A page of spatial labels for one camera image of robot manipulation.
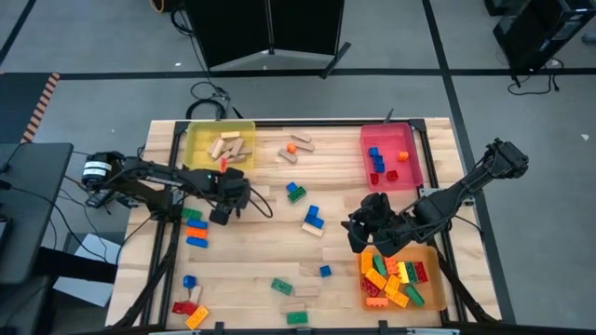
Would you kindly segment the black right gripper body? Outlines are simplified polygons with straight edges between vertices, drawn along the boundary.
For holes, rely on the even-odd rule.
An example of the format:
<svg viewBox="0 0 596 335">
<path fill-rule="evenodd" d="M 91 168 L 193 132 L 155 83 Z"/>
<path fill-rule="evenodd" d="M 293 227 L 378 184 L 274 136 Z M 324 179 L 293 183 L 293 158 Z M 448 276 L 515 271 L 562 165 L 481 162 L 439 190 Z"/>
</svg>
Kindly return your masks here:
<svg viewBox="0 0 596 335">
<path fill-rule="evenodd" d="M 349 214 L 342 226 L 347 229 L 348 242 L 354 253 L 374 246 L 382 256 L 393 256 L 413 240 L 413 233 L 391 209 L 385 193 L 367 195 L 360 202 L 360 208 Z"/>
</svg>

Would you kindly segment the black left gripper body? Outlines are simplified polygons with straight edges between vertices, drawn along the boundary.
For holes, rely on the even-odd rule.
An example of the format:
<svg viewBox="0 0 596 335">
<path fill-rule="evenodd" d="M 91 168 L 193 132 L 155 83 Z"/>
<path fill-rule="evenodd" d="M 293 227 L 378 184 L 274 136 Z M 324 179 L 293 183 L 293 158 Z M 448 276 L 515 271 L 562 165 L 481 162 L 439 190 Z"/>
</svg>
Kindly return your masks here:
<svg viewBox="0 0 596 335">
<path fill-rule="evenodd" d="M 215 194 L 211 198 L 215 208 L 210 212 L 211 222 L 226 225 L 234 214 L 240 218 L 251 197 L 251 184 L 242 170 L 229 167 L 217 177 Z"/>
</svg>

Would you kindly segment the yellow translucent plastic bin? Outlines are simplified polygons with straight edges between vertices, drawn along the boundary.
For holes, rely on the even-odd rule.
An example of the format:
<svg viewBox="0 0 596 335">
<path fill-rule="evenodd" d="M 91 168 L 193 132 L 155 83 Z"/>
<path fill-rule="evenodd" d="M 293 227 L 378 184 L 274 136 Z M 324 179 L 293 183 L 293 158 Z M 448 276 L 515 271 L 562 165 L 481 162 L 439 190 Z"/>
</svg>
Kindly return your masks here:
<svg viewBox="0 0 596 335">
<path fill-rule="evenodd" d="M 256 130 L 255 124 L 252 121 L 191 122 L 187 128 L 186 148 L 183 154 L 184 165 L 189 169 L 220 169 L 219 158 L 214 160 L 211 155 L 207 153 L 207 150 L 216 138 L 221 137 L 222 132 L 229 131 L 239 131 L 241 133 L 240 138 L 244 140 L 242 147 L 251 147 L 252 154 L 246 154 L 247 159 L 245 162 L 235 164 L 227 163 L 227 166 L 241 170 L 253 169 Z M 224 140 L 226 145 L 223 148 L 222 154 L 232 149 L 235 140 L 236 139 Z"/>
</svg>

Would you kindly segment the pink translucent plastic bin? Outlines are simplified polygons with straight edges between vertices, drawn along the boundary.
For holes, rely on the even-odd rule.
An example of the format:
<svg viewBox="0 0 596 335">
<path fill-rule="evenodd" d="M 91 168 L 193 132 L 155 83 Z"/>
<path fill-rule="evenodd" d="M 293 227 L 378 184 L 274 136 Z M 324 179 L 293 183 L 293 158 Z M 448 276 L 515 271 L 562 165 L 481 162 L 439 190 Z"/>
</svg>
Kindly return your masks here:
<svg viewBox="0 0 596 335">
<path fill-rule="evenodd" d="M 407 123 L 390 123 L 382 125 L 368 125 L 360 129 L 360 148 L 363 157 L 366 182 L 372 192 L 381 193 L 389 191 L 409 191 L 420 186 L 423 174 L 414 144 L 412 130 Z M 371 184 L 374 171 L 374 156 L 369 156 L 369 148 L 377 147 L 379 155 L 383 157 L 385 172 L 377 173 L 379 183 Z M 397 160 L 399 152 L 408 152 L 410 158 L 406 162 Z M 389 181 L 386 173 L 396 170 L 399 178 Z"/>
</svg>

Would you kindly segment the orange translucent plastic bin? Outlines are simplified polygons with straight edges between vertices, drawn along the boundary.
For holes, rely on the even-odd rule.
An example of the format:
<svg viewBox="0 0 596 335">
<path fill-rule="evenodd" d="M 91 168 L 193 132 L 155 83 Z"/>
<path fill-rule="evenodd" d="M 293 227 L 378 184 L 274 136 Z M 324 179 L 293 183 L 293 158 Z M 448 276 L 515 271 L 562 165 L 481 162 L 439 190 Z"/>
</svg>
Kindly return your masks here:
<svg viewBox="0 0 596 335">
<path fill-rule="evenodd" d="M 374 248 L 367 248 L 362 252 L 371 252 L 374 255 L 381 255 L 376 249 Z M 442 279 L 440 274 L 440 267 L 439 267 L 439 260 L 437 252 L 434 248 L 422 246 L 422 247 L 407 247 L 402 249 L 397 254 L 391 256 L 395 259 L 396 263 L 399 261 L 410 261 L 415 263 L 417 261 L 421 261 L 424 264 L 425 270 L 427 272 L 427 279 L 426 283 L 416 283 L 411 284 L 402 284 L 400 283 L 399 292 L 406 295 L 405 289 L 408 285 L 414 286 L 418 292 L 421 294 L 423 299 L 425 300 L 425 304 L 421 307 L 415 306 L 409 299 L 406 308 L 401 308 L 394 302 L 388 300 L 387 307 L 367 307 L 365 300 L 368 298 L 367 294 L 362 290 L 360 287 L 360 282 L 365 275 L 360 272 L 360 254 L 357 256 L 357 275 L 359 281 L 359 289 L 360 289 L 360 303 L 361 306 L 370 311 L 405 311 L 405 310 L 432 310 L 432 311 L 443 311 L 447 307 L 447 302 L 445 300 L 445 295 L 443 291 Z M 376 298 L 386 298 L 386 293 L 384 289 L 380 289 L 380 292 Z"/>
</svg>

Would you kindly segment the white paper sheet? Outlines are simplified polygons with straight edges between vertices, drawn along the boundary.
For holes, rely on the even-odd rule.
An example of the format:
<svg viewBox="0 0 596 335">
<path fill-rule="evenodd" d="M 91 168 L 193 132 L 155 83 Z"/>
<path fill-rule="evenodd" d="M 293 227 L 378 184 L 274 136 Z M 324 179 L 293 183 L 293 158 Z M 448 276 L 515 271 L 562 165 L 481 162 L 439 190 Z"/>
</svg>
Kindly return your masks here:
<svg viewBox="0 0 596 335">
<path fill-rule="evenodd" d="M 72 237 L 69 237 L 64 250 L 85 259 L 107 260 L 111 264 L 116 264 L 116 256 L 120 250 L 117 243 L 94 234 L 80 235 L 78 239 L 83 243 L 83 246 L 80 246 Z M 106 307 L 111 300 L 114 285 L 86 279 L 59 277 L 53 288 L 84 302 Z"/>
</svg>

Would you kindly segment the black folding screen panel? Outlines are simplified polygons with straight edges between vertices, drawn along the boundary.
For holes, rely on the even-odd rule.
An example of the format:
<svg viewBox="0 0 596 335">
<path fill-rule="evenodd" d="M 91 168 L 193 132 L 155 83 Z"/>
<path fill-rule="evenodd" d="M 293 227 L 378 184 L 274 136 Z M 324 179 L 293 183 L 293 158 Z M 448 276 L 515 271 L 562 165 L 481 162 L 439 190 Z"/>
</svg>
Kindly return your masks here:
<svg viewBox="0 0 596 335">
<path fill-rule="evenodd" d="M 319 73 L 327 79 L 347 51 L 341 42 L 345 0 L 267 0 L 273 48 L 320 56 L 331 60 Z"/>
<path fill-rule="evenodd" d="M 183 0 L 208 68 L 269 49 L 266 0 Z"/>
</svg>

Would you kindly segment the black side desk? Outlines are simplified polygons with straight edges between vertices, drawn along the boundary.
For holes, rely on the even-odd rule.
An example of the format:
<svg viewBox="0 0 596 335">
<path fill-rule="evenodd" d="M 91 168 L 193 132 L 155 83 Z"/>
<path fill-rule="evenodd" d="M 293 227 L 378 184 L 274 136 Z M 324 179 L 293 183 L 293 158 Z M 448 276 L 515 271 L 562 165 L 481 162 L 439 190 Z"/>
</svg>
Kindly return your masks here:
<svg viewBox="0 0 596 335">
<path fill-rule="evenodd" d="M 0 285 L 18 285 L 52 272 L 55 250 L 41 246 L 74 146 L 71 143 L 0 144 L 0 213 L 10 218 L 0 247 Z"/>
</svg>

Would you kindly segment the black floor mat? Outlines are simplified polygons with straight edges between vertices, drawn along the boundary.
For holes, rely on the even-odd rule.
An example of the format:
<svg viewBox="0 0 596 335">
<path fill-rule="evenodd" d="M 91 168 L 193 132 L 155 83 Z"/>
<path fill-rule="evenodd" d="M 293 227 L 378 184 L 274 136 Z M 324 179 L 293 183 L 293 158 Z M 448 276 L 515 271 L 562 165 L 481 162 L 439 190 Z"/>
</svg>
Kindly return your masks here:
<svg viewBox="0 0 596 335">
<path fill-rule="evenodd" d="M 0 143 L 19 143 L 50 73 L 0 74 Z"/>
</svg>

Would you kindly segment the black equipment rack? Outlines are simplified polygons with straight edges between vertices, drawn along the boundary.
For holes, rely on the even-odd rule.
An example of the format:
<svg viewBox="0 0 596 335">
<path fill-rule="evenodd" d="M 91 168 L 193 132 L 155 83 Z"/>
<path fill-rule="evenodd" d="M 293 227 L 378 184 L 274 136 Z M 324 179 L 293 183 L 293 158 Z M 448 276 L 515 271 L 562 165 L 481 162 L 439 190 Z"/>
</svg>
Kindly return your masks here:
<svg viewBox="0 0 596 335">
<path fill-rule="evenodd" d="M 596 0 L 508 0 L 493 34 L 510 69 L 535 71 L 594 17 Z"/>
</svg>

